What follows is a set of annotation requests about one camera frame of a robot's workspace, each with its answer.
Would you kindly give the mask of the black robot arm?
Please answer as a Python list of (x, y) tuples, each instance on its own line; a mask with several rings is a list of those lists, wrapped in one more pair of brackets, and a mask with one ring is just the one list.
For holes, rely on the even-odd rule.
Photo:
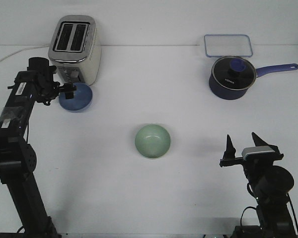
[(298, 238), (298, 221), (289, 195), (295, 181), (292, 174), (275, 161), (284, 155), (278, 146), (268, 144), (252, 133), (253, 147), (244, 148), (236, 157), (231, 137), (226, 137), (226, 150), (221, 167), (241, 165), (248, 181), (247, 191), (255, 198), (259, 224), (235, 226), (233, 238)]
[(0, 114), (0, 181), (9, 190), (25, 238), (61, 237), (47, 215), (33, 174), (36, 153), (24, 138), (35, 103), (48, 106), (60, 93), (74, 97), (76, 86), (53, 80), (56, 70), (46, 58), (30, 58), (27, 70), (18, 72), (8, 87), (11, 93)]

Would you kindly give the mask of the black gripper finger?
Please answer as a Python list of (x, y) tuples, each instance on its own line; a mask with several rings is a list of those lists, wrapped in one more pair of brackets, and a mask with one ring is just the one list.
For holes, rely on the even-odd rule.
[(231, 137), (229, 135), (226, 136), (226, 150), (223, 154), (223, 160), (235, 159), (236, 149), (233, 146)]
[(267, 142), (261, 139), (255, 132), (252, 132), (251, 135), (255, 146), (267, 146)]
[(63, 85), (63, 91), (76, 91), (76, 86), (73, 83), (65, 83)]
[(74, 91), (65, 92), (64, 95), (65, 95), (66, 100), (73, 99), (74, 98)]

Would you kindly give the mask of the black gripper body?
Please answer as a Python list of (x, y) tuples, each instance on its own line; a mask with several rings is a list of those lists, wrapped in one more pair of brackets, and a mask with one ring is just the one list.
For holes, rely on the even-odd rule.
[(277, 150), (274, 151), (274, 153), (251, 156), (248, 160), (244, 160), (242, 156), (235, 157), (235, 159), (230, 160), (220, 159), (219, 165), (220, 167), (242, 165), (246, 176), (250, 174), (260, 174), (266, 167), (272, 166), (274, 161), (283, 159), (284, 155), (282, 153), (278, 152)]
[(47, 68), (40, 72), (37, 77), (36, 90), (38, 103), (50, 103), (63, 92), (64, 87), (59, 82), (54, 81), (56, 68)]

